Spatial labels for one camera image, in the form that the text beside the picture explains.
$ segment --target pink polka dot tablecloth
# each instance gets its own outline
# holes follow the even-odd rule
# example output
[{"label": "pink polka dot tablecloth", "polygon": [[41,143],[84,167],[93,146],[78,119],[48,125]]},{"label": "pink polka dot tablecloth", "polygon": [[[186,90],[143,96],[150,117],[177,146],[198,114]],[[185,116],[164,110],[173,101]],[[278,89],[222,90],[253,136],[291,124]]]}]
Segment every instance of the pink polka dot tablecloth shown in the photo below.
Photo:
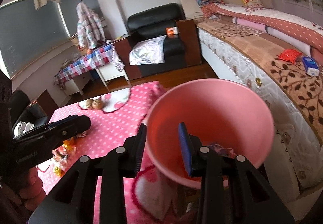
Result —
[{"label": "pink polka dot tablecloth", "polygon": [[[75,160],[83,155],[88,155],[91,158],[105,156],[116,147],[122,146],[127,137],[136,135],[138,127],[149,108],[163,93],[164,89],[157,81],[138,85],[131,88],[128,102],[112,113],[103,113],[100,110],[81,110],[76,103],[57,109],[50,122],[55,122],[74,114],[87,115],[91,119],[92,125],[86,137],[77,139]],[[52,165],[46,172],[38,171],[38,175],[44,183],[46,194],[51,191],[60,179],[53,173]],[[133,179],[124,179],[128,223],[157,223],[134,205],[130,192],[132,183]],[[94,224],[99,223],[100,187],[101,178],[99,177],[96,186]],[[172,220],[173,218],[168,216],[164,223],[171,223],[173,222]]]}]

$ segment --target wooden floor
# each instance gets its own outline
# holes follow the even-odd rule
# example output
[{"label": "wooden floor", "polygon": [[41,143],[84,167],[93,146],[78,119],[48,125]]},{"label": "wooden floor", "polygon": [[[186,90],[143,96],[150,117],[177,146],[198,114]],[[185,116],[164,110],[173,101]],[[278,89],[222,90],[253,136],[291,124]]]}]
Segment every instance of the wooden floor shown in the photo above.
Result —
[{"label": "wooden floor", "polygon": [[94,82],[90,81],[83,89],[84,95],[81,96],[76,93],[72,96],[72,99],[68,102],[68,105],[80,102],[82,100],[92,98],[98,95],[103,95],[109,92],[114,92],[127,87],[140,85],[147,82],[159,81],[160,84],[166,89],[173,88],[177,85],[189,82],[192,80],[203,78],[217,78],[216,74],[207,62],[203,62],[199,66],[192,66],[184,69],[166,72],[163,74],[157,74],[148,76],[145,78],[139,78],[131,81],[126,81],[124,77],[119,77],[111,80],[108,83],[108,87],[105,87],[100,79],[96,79]]}]

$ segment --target silver screw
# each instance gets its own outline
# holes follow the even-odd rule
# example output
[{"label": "silver screw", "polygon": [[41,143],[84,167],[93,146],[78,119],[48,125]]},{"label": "silver screw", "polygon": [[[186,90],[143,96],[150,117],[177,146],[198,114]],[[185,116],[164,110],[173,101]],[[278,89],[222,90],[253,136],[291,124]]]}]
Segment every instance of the silver screw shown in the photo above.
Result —
[{"label": "silver screw", "polygon": [[202,147],[200,147],[200,152],[201,153],[209,153],[209,148],[206,146],[202,146]]},{"label": "silver screw", "polygon": [[242,156],[242,155],[238,155],[238,156],[237,156],[237,160],[238,160],[239,162],[244,162],[244,161],[245,161],[245,157],[244,157],[244,156]]},{"label": "silver screw", "polygon": [[116,148],[116,152],[118,154],[124,153],[126,151],[126,149],[123,146],[119,146]]},{"label": "silver screw", "polygon": [[80,162],[81,163],[85,163],[85,162],[87,162],[88,161],[88,156],[81,156],[80,157]]}]

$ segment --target brown blanket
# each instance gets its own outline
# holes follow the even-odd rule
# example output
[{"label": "brown blanket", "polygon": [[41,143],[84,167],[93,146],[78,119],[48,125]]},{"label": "brown blanket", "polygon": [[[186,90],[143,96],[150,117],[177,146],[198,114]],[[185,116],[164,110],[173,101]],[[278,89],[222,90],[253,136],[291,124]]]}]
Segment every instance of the brown blanket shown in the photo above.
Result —
[{"label": "brown blanket", "polygon": [[306,74],[301,61],[293,65],[279,60],[277,56],[284,49],[295,48],[269,34],[224,20],[198,18],[195,22],[198,28],[227,42],[266,72],[298,107],[322,146],[322,73],[312,77]]}]

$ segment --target floral padded coat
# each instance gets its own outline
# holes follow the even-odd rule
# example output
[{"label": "floral padded coat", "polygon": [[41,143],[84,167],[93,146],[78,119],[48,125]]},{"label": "floral padded coat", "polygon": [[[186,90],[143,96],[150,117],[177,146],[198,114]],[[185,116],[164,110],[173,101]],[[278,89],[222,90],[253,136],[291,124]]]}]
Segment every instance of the floral padded coat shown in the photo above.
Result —
[{"label": "floral padded coat", "polygon": [[76,12],[79,18],[77,32],[80,47],[94,49],[99,40],[105,42],[102,23],[99,16],[88,8],[84,2],[80,2],[76,6]]}]

